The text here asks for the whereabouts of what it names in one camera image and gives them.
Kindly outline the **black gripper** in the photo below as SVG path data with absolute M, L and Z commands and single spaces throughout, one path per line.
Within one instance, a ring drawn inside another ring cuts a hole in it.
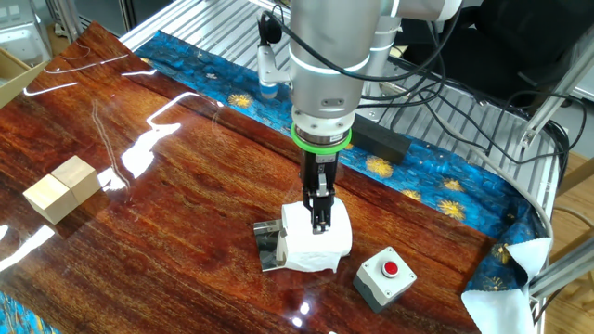
M 311 213 L 314 234 L 323 234 L 331 227 L 337 168 L 337 153 L 318 155 L 302 152 L 300 177 L 303 183 L 303 205 Z

